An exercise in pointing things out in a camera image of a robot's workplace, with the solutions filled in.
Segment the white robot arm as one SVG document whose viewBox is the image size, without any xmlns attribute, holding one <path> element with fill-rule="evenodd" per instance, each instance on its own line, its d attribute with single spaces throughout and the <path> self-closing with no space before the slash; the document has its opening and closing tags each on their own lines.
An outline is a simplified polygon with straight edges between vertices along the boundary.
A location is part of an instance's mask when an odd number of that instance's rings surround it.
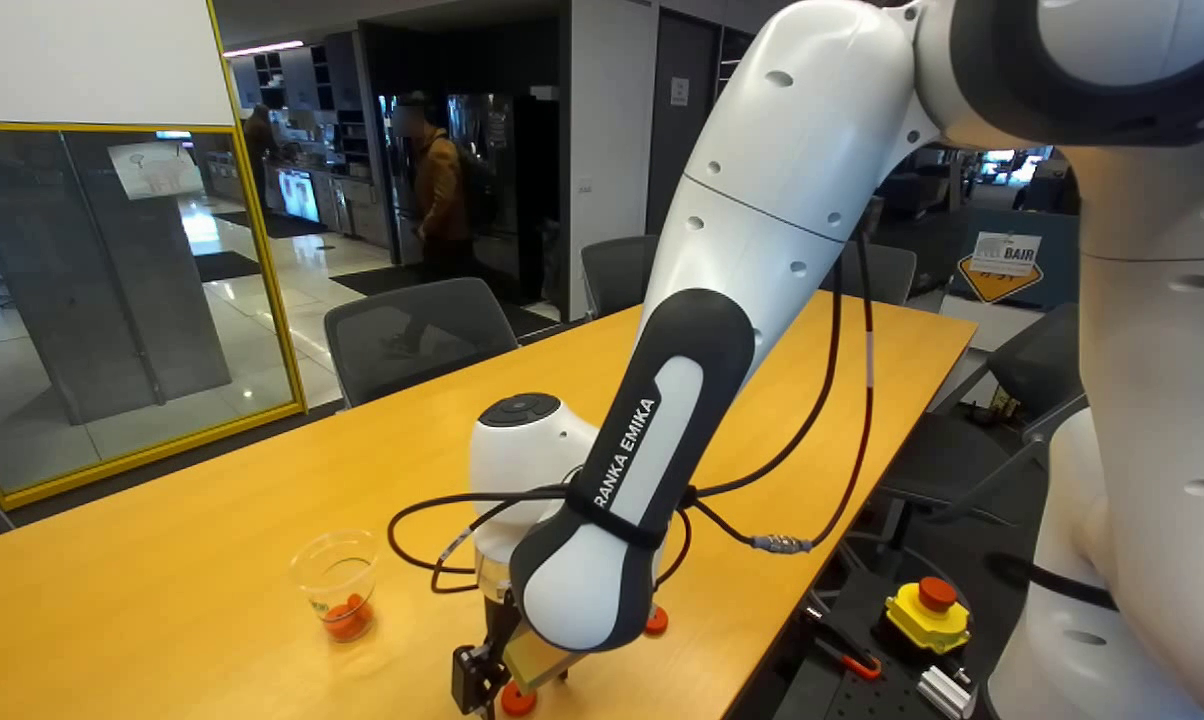
<svg viewBox="0 0 1204 720">
<path fill-rule="evenodd" d="M 637 640 L 727 403 L 925 144 L 1048 144 L 1079 194 L 1083 403 L 989 701 L 1204 720 L 1204 0 L 788 0 L 695 138 L 613 407 L 510 551 L 514 610 L 572 657 Z"/>
</svg>

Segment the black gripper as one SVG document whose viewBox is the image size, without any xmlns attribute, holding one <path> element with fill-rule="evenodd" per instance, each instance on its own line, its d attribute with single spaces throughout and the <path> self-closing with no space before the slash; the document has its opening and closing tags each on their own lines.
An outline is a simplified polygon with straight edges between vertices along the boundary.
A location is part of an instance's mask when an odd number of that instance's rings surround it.
<svg viewBox="0 0 1204 720">
<path fill-rule="evenodd" d="M 491 720 L 491 701 L 510 683 L 505 645 L 515 632 L 514 606 L 485 606 L 485 640 L 451 652 L 451 706 L 473 720 Z"/>
</svg>

